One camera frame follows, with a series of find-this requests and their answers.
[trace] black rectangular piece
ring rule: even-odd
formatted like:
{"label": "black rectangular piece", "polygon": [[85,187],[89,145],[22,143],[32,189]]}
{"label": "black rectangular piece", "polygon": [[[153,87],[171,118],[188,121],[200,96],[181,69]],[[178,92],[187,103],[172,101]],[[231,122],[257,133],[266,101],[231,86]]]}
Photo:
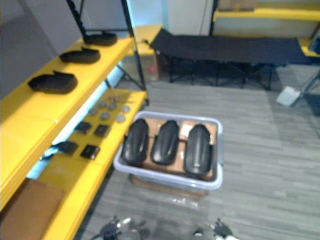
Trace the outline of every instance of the black rectangular piece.
{"label": "black rectangular piece", "polygon": [[68,94],[78,84],[75,75],[59,71],[32,78],[28,85],[32,90],[47,94]]}
{"label": "black rectangular piece", "polygon": [[85,159],[94,160],[100,151],[100,147],[87,144],[80,156]]}
{"label": "black rectangular piece", "polygon": [[81,132],[83,134],[87,134],[91,129],[91,124],[85,121],[79,122],[79,124],[75,127],[75,131]]}
{"label": "black rectangular piece", "polygon": [[94,135],[96,135],[97,137],[104,138],[107,135],[108,128],[109,128],[108,125],[99,124],[99,126],[97,126],[94,131]]}
{"label": "black rectangular piece", "polygon": [[77,148],[78,148],[78,144],[76,144],[73,141],[64,141],[59,143],[59,151],[65,154],[68,154],[70,156],[74,154]]}

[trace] black plastic part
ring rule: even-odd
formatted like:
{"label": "black plastic part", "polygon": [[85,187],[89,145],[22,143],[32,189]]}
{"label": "black plastic part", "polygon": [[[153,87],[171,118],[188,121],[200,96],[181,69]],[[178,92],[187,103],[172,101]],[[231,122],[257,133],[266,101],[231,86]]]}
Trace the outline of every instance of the black plastic part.
{"label": "black plastic part", "polygon": [[80,156],[85,159],[94,160],[97,157],[99,151],[100,151],[100,148],[98,146],[88,144],[85,146]]}
{"label": "black plastic part", "polygon": [[195,125],[185,147],[183,168],[196,176],[206,175],[211,168],[210,133],[202,124]]}
{"label": "black plastic part", "polygon": [[87,134],[89,130],[91,129],[91,124],[86,121],[81,121],[79,124],[75,127],[75,131],[81,132],[83,134]]}
{"label": "black plastic part", "polygon": [[118,37],[115,33],[102,32],[101,34],[87,35],[83,40],[86,44],[111,46],[117,42]]}
{"label": "black plastic part", "polygon": [[163,124],[154,139],[151,160],[159,165],[170,165],[176,159],[179,144],[179,126],[176,121],[169,120]]}
{"label": "black plastic part", "polygon": [[99,124],[99,126],[97,126],[97,128],[94,131],[94,135],[96,135],[97,137],[104,138],[107,135],[108,128],[108,125]]}
{"label": "black plastic part", "polygon": [[98,50],[82,47],[81,51],[68,51],[59,57],[64,63],[92,64],[98,61],[101,55]]}
{"label": "black plastic part", "polygon": [[48,94],[70,93],[78,84],[75,75],[53,71],[52,74],[43,74],[32,78],[28,85],[32,90]]}
{"label": "black plastic part", "polygon": [[124,140],[121,157],[129,165],[139,165],[147,158],[149,127],[144,119],[136,120]]}
{"label": "black plastic part", "polygon": [[58,146],[58,149],[60,152],[63,152],[63,153],[68,154],[70,156],[72,154],[74,154],[74,152],[77,150],[77,148],[78,148],[78,144],[76,144],[73,141],[60,142],[59,146]]}

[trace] white wall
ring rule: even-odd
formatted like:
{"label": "white wall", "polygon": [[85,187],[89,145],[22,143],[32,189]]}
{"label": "white wall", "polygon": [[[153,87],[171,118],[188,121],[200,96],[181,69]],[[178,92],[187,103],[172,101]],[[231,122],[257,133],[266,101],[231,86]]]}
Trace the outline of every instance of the white wall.
{"label": "white wall", "polygon": [[[81,1],[74,0],[74,2],[79,10]],[[88,29],[126,28],[125,15],[120,0],[86,0],[81,20],[85,28]]]}
{"label": "white wall", "polygon": [[162,24],[167,27],[167,0],[128,0],[134,26]]}
{"label": "white wall", "polygon": [[169,31],[173,34],[207,35],[213,0],[167,0]]}

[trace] metal frame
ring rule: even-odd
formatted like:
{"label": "metal frame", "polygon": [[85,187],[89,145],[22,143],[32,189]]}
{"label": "metal frame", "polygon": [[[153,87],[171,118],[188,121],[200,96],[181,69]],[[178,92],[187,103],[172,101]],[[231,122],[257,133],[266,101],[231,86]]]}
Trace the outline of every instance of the metal frame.
{"label": "metal frame", "polygon": [[[125,32],[128,31],[129,36],[132,37],[134,39],[134,50],[133,50],[133,55],[135,58],[135,63],[136,63],[136,67],[137,67],[137,71],[140,77],[140,82],[141,84],[137,83],[136,80],[134,80],[122,67],[118,66],[118,68],[123,72],[124,76],[128,76],[129,79],[131,81],[133,81],[139,88],[141,88],[143,91],[147,92],[147,87],[146,87],[146,81],[145,81],[145,77],[142,71],[142,67],[141,67],[141,60],[140,60],[140,56],[138,54],[138,48],[137,48],[137,42],[136,42],[136,38],[135,38],[135,33],[134,33],[134,29],[132,27],[132,23],[131,23],[131,19],[130,19],[130,13],[129,13],[129,8],[128,8],[128,4],[127,4],[127,0],[121,0],[121,5],[122,5],[122,9],[123,9],[123,13],[124,13],[124,18],[125,18],[125,22],[127,25],[127,28],[111,28],[111,29],[95,29],[95,28],[89,28],[86,29],[84,27],[84,24],[81,21],[81,15],[84,9],[84,5],[85,5],[85,0],[81,0],[80,2],[80,10],[79,12],[76,9],[76,6],[73,2],[73,0],[66,0],[73,18],[82,34],[83,39],[85,40],[88,35],[87,32]],[[149,105],[149,97],[147,97],[147,99],[145,100],[146,104]]]}
{"label": "metal frame", "polygon": [[213,19],[214,19],[215,11],[218,8],[218,3],[219,3],[219,0],[213,0],[212,12],[211,12],[211,18],[210,18],[209,36],[212,36],[214,34],[215,22],[213,21]]}
{"label": "metal frame", "polygon": [[[263,87],[265,90],[269,91],[271,90],[271,80],[272,80],[272,71],[273,68],[277,67],[274,64],[249,64],[249,63],[243,63],[244,67],[241,66],[237,66],[235,63],[224,63],[225,65],[233,68],[234,70],[236,70],[237,72],[239,72],[239,75],[236,75],[234,77],[232,77],[233,79],[225,81],[222,84],[219,84],[219,73],[220,73],[220,66],[221,63],[218,63],[218,67],[217,67],[217,73],[216,73],[216,78],[215,78],[215,86],[225,86],[228,83],[241,78],[241,83],[240,83],[240,88],[244,88],[245,84],[247,82],[252,82],[252,83],[256,83],[258,85],[260,85],[261,87]],[[252,76],[254,75],[258,75],[261,74],[263,72],[263,68],[264,67],[268,67],[268,82],[267,85],[263,84],[261,81],[259,80],[253,80],[251,79]]]}
{"label": "metal frame", "polygon": [[[192,62],[191,73],[190,74],[185,74],[185,75],[182,75],[182,76],[177,76],[177,77],[173,78],[175,60]],[[169,56],[169,61],[170,61],[170,70],[169,70],[169,75],[170,75],[169,82],[170,83],[173,83],[173,82],[179,81],[179,80],[183,80],[185,78],[190,78],[192,85],[195,84],[195,81],[198,81],[198,82],[202,82],[202,83],[205,83],[205,84],[209,84],[210,86],[213,86],[213,83],[211,81],[209,81],[208,79],[206,79],[206,78],[200,78],[200,77],[196,78],[197,64],[199,63],[198,60],[191,60],[191,59],[184,59],[184,58],[178,58],[178,57],[174,57],[174,56]]]}

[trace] wall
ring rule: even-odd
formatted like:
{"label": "wall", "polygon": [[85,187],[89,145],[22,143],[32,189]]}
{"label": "wall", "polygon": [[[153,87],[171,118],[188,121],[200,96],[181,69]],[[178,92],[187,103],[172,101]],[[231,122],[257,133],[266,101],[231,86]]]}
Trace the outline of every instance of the wall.
{"label": "wall", "polygon": [[167,0],[129,0],[128,5],[134,26],[162,24],[168,27]]}
{"label": "wall", "polygon": [[213,0],[167,0],[169,31],[173,34],[207,35]]}
{"label": "wall", "polygon": [[[1,12],[2,99],[81,34],[65,0],[3,0]],[[86,1],[83,22],[93,28],[124,28],[121,1]]]}

